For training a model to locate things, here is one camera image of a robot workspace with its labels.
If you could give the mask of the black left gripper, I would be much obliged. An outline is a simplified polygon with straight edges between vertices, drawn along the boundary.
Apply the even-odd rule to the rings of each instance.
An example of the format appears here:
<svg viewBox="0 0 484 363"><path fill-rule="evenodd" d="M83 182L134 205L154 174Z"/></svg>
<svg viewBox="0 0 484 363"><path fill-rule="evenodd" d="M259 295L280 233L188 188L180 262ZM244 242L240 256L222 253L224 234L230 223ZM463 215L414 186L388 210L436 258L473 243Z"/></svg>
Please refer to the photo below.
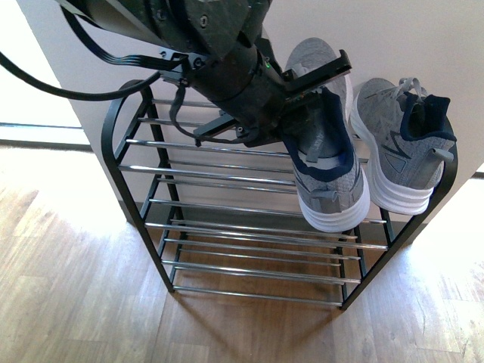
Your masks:
<svg viewBox="0 0 484 363"><path fill-rule="evenodd" d="M280 91L247 91L225 101L214 104L223 111L223 117L213 120L194 131L199 141L215 143L244 144L258 147L281 140L281 133L299 132L310 117L310 107L319 104L316 90L284 95ZM226 129L241 127L234 140L214 138Z"/></svg>

